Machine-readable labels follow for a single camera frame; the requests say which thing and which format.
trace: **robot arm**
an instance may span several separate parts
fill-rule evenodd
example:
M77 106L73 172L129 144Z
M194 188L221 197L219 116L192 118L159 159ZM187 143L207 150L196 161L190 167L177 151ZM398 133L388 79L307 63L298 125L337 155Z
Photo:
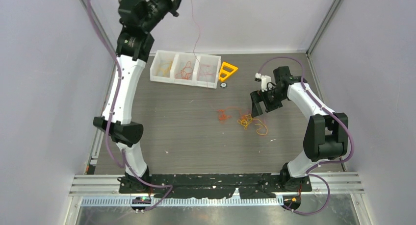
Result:
M348 137L343 128L306 93L301 85L300 76L292 76L289 67L279 67L273 71L273 75L276 84L270 82L269 76L256 74L255 80L261 82L261 89L250 94L253 106L252 116L263 113L260 102L264 103L265 111L270 112L282 107L282 101L287 99L293 101L309 121L303 141L304 150L294 160L286 163L281 170L281 180L286 183L291 178L306 177L307 170L319 162L345 155ZM348 118L344 113L336 113L326 107L310 90L307 83L305 83L305 88L320 106L324 106L348 126Z
M116 54L122 76L121 80L117 75L114 76L110 101L102 115L94 118L93 125L104 132L109 125L109 136L120 150L125 150L126 160L140 177L148 167L140 148L143 125L131 121L133 99L154 42L150 32L166 14L177 17L179 14L176 10L180 3L181 0L119 0L118 12L123 28L117 39ZM114 96L117 96L117 100L114 111L110 112ZM127 167L126 178L134 178Z

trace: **purple cable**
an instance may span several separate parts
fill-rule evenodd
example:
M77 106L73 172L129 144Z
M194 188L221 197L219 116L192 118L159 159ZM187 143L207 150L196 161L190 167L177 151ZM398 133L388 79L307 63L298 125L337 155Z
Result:
M302 67L302 76L301 76L301 79L300 79L300 82L301 82L301 85L302 85L302 88L305 90L305 92L308 94L308 96L313 100L313 102L315 102L315 104L317 105L317 106L319 106L319 108L321 109L321 110L323 110L325 113L327 113L329 116L331 116L344 130L345 130L345 132L347 133L347 135L348 135L348 139L350 140L350 145L351 145L351 150L350 150L350 153L349 153L349 155L345 158L345 159L343 159L343 160L339 160L339 161L324 161L324 162L321 162L321 163L317 163L316 165L314 165L314 166L312 166L312 167L310 167L308 170L306 170L306 174L307 175L310 175L310 176L314 176L314 177L317 177L317 178L319 178L319 179L321 179L324 183L325 183L325 185L326 185L326 187L328 188L328 197L327 197L327 199L326 199L326 201L325 201L325 204L319 209L319 210L317 210L317 211L315 211L315 212L312 212L312 213L305 213L305 212L300 212L300 211L296 211L296 210L294 210L293 212L294 213L296 213L296 214L300 214L300 215L314 215L314 214L317 214L317 213L319 213L319 212L321 212L323 209L325 209L326 208L326 206L328 205L328 202L329 202L329 199L331 198L331 192L330 192L330 190L329 190L329 185L328 185L328 183L323 179L323 178L321 178L320 176L318 176L318 175L314 175L314 174L310 174L310 172L313 170L313 169L315 169L316 167L318 167L319 166L319 164L321 164L321 165L323 165L323 164L342 164L342 163L345 163L345 162L347 162L348 160L350 160L351 159L351 157L353 156L353 154L354 154L354 147L355 147L355 144L354 144L354 139L352 138L352 134L351 134L351 132L349 131L349 129L347 128L347 126L345 126L345 124L340 120L340 119L338 119L338 117L336 117L332 112L330 112L328 109L326 109L325 107L323 107L322 105L321 105L321 103L312 95L312 93L309 91L309 90L307 90L306 89L306 86L305 86L305 82L304 82L304 78L305 78L305 67L303 66L303 64L302 64L302 62L300 62L298 59L296 59L296 58L293 58L293 57L288 57L288 56L278 56L278 57L273 57L273 58L271 58L271 59L269 59L269 60L267 60L265 63L263 63L263 65L260 67L260 69L259 69L259 74L261 73L261 71L263 70L263 68L266 66L266 64L267 63L269 63L270 61L272 61L272 60L275 60L275 59L279 59L279 58L287 58L287 59L290 59L290 60L293 60L293 61L295 61L295 62L297 62L297 63L299 63L299 65Z
M110 155L111 159L113 159L113 161L117 164L117 166L119 168L124 168L124 164L122 164L122 163L118 162L118 160L116 160L113 153L110 151L110 145L108 144L108 136L109 136L109 132L110 132L111 119L113 117L114 107L116 105L118 92L120 91L120 86L121 86L121 67L120 67L120 64L117 61L117 55L112 50L111 45L109 45L107 43L107 41L105 41L105 38L103 37L103 35L101 35L100 29L98 28L97 24L94 21L94 18L93 18L93 15L92 15L93 13L92 13L91 0L87 0L87 13L88 13L88 18L90 19L90 22L92 24L92 27L94 28L95 33L97 34L98 38L101 40L101 42L103 43L103 45L107 49L108 53L111 55L111 58L113 59L114 63L116 64L116 67L117 67L117 74L118 74L117 87L116 87L116 90L114 92L114 98L113 98L113 101L112 101L111 107L110 107L110 114L108 116L107 126L105 128L104 141L105 141L105 147L107 148L107 152Z
M301 79L300 79L300 83L302 85L302 88L306 91L306 93L313 100L313 102L315 102L315 104L319 106L320 109L322 109L325 113L327 113L329 116L331 116L345 130L345 132L348 135L348 139L350 140L351 150L350 150L349 155L345 159L338 160L338 161L324 161L324 162L318 163L318 164L310 167L308 170L306 170L306 174L309 174L309 172L312 171L313 169L315 169L316 167L318 167L318 165L323 165L323 164L342 164L342 163L345 163L348 160L350 160L351 157L354 154L354 148L355 148L354 139L352 138L352 134L351 134L350 130L347 128L347 126L345 126L345 124L340 119L338 119L338 117L336 117L332 112L330 112L328 109L326 109L325 107L323 107L321 105L321 103L312 95L312 93L309 90L306 90L306 86L305 86L305 82L304 82L305 67L303 66L302 62L300 62L298 59L293 58L293 57L287 57L287 56L273 57L273 58L267 60L265 63L263 63L263 65L260 67L258 73L260 73L263 70L263 68L266 66L267 63L269 63L272 60L278 59L278 58L287 58L287 59L290 59L290 60L293 60L293 61L299 63L299 65L302 67L302 76L301 76Z
M314 175L314 174L309 174L309 175L310 175L310 176L317 177L317 178L321 179L321 180L325 183L325 186L326 186L326 188L328 189L328 197L326 198L326 201L325 201L324 205L323 205L320 209L316 210L315 212L312 212L312 213L305 213L305 212L300 212L300 211L294 210L293 212L294 212L295 214L299 214L299 215L314 215L314 214L317 214L317 213L321 212L322 210L324 210L324 209L328 206L328 203L329 203L329 198L331 198L331 190L329 189L329 185L328 185L327 181L325 181L325 180L324 180L321 176ZM287 209L287 210L292 210L292 209L290 208L290 205L289 205L289 206L283 205L283 207L284 207L285 209Z
M146 208L145 210L143 210L143 212L146 212L146 211L149 211L149 210L152 210L152 209L154 209L158 204L160 204L161 202L162 202L162 200L164 200L167 196L168 196L168 194L172 191L172 189L173 189L173 185L154 185L154 184L151 184L151 183L148 183L148 182L146 182L146 181L144 181L143 179L141 179L140 177L139 177L139 175L137 175L136 174L136 172L131 168L131 166L130 166L130 164L129 164L129 162L127 161L127 159L126 159L126 151L123 149L123 150L121 150L121 155L122 155L122 157L123 157L123 161L124 161L124 163L126 164L126 166L127 166L127 168L130 170L130 172L132 172L133 173L133 175L137 178L137 180L139 180L141 183L143 183L143 184L145 184L145 185L147 185L147 186L149 186L149 187L155 187L155 188L169 188L169 190L165 193L165 195L163 195L163 197L158 201L158 202L156 202L154 205L152 205L152 206L150 206L149 208Z
M111 153L110 151L110 147L108 144L108 136L109 136L109 130L110 130L110 124L111 124L111 119L112 119L112 113L114 111L114 107L115 107L115 103L117 100L117 96L118 93L120 91L120 86L121 86L121 67L120 64L117 61L117 55L114 53L114 51L111 49L111 45L109 45L106 41L105 38L100 34L100 30L97 26L97 24L95 23L94 19L93 19L93 15L92 15L92 6L91 6L91 0L87 0L87 13L88 13L88 17L90 19L90 22L95 30L95 33L97 34L97 36L99 37L99 39L101 40L101 42L104 44L105 48L107 49L108 53L110 53L111 58L113 59L113 61L115 62L116 66L117 66L117 73L118 73L118 81L117 81L117 87L116 90L114 92L114 98L110 107L110 115L108 117L108 122L107 122L107 126L105 128L105 146L107 148L107 152L110 155L111 159L113 159L113 161L117 164L118 167L120 168L124 168L125 166L130 169L130 171L134 174L134 176L137 178L137 180L139 180L141 183L150 186L150 187L155 187L155 188L169 188L169 190L166 192L166 194L154 205L152 205L149 208L146 208L144 211L149 211L154 209L159 203L162 202L163 199L165 199L168 194L172 191L173 189L173 185L154 185L154 184L150 184L145 182L144 180L142 180L137 174L136 172L131 168L131 166L129 165L129 163L126 160L126 152L124 150L122 150L122 158L123 158L123 163L121 164L120 162L118 162L115 158L114 155Z

